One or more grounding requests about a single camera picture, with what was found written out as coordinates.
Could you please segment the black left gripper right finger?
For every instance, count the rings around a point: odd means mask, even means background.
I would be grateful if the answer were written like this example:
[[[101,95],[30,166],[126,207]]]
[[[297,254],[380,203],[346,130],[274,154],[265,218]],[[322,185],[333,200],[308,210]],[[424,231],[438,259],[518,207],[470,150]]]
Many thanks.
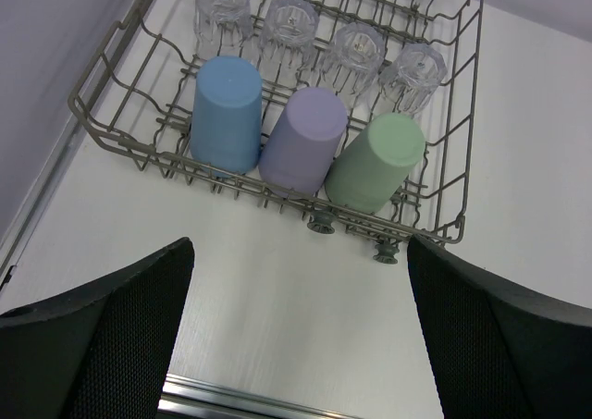
[[[447,418],[588,418],[591,311],[408,243],[413,298]]]

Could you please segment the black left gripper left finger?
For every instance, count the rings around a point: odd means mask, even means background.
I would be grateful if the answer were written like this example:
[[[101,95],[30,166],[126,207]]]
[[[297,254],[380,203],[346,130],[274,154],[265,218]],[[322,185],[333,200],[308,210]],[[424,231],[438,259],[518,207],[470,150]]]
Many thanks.
[[[2,417],[156,417],[193,266],[181,238],[3,313]]]

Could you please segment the green plastic cup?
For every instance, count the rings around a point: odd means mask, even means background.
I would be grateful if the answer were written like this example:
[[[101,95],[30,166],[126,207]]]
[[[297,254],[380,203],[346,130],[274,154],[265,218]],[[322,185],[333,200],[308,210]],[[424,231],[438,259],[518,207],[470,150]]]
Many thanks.
[[[371,123],[335,159],[325,180],[327,198],[362,213],[376,213],[422,159],[426,139],[419,125],[398,113]]]

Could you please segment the blue plastic cup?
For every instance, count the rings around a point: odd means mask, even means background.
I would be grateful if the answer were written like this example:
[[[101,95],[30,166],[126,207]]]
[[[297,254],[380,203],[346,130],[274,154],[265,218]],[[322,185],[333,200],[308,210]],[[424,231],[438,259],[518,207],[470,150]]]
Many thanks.
[[[215,177],[246,174],[259,160],[262,87],[258,70],[237,56],[216,56],[197,72],[191,120],[193,160]]]

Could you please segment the clear glass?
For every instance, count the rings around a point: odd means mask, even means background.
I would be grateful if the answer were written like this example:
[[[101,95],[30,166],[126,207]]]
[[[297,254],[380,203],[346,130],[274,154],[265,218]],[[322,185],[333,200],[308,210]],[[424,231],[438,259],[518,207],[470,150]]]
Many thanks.
[[[196,54],[246,57],[253,37],[250,0],[195,0]]]
[[[319,16],[305,0],[272,0],[257,40],[260,68],[286,68],[295,75],[313,64]]]
[[[448,73],[442,54],[425,43],[408,43],[378,77],[381,96],[409,117],[428,104]]]
[[[335,33],[319,60],[319,84],[352,109],[371,89],[384,59],[382,36],[365,23],[352,22]]]

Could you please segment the purple plastic cup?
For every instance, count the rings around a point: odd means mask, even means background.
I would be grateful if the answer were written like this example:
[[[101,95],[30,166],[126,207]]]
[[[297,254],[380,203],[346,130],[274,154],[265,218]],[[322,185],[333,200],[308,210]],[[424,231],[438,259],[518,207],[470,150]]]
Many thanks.
[[[321,188],[348,124],[344,103],[331,90],[305,87],[286,103],[265,143],[258,170],[278,185],[312,195]]]

